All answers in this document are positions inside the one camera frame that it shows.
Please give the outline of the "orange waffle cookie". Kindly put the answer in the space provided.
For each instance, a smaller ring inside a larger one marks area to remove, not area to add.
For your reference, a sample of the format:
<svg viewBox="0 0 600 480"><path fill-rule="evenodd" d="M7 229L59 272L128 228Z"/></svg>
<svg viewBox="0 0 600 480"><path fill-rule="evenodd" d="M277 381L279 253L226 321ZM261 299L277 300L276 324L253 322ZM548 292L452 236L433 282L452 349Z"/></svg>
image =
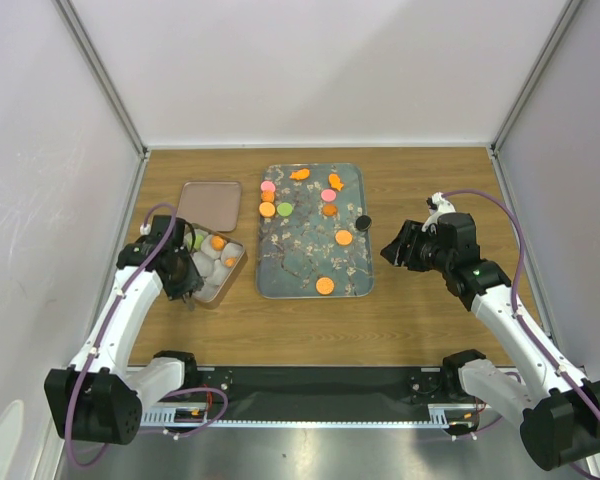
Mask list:
<svg viewBox="0 0 600 480"><path fill-rule="evenodd" d="M222 251L226 246L226 240L220 236L213 236L210 245L214 250Z"/></svg>

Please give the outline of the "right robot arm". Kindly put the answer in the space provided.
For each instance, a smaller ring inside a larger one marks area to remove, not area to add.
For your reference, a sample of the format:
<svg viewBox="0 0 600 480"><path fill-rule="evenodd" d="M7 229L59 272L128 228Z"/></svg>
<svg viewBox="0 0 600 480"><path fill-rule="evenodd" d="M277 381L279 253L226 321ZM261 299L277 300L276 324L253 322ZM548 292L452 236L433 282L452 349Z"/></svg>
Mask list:
<svg viewBox="0 0 600 480"><path fill-rule="evenodd" d="M447 212L425 223L408 220L381 255L410 271L439 272L518 371L514 380L474 350L448 356L440 377L447 399L485 401L518 429L526 452L545 471L600 453L600 381L590 381L544 337L509 277L482 257L471 215Z"/></svg>

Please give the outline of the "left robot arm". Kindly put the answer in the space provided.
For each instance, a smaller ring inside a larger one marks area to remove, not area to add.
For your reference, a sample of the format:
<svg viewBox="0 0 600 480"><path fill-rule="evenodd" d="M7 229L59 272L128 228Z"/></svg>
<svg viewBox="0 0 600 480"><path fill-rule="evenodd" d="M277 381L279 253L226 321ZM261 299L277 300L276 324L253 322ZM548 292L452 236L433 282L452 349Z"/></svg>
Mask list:
<svg viewBox="0 0 600 480"><path fill-rule="evenodd" d="M193 398L201 376L193 354L162 350L142 369L127 366L141 326L160 296L188 301L203 278L185 240L192 225L154 216L141 236L118 254L109 297L79 352L64 369L51 370L44 391L60 438L126 445L142 414L171 393Z"/></svg>

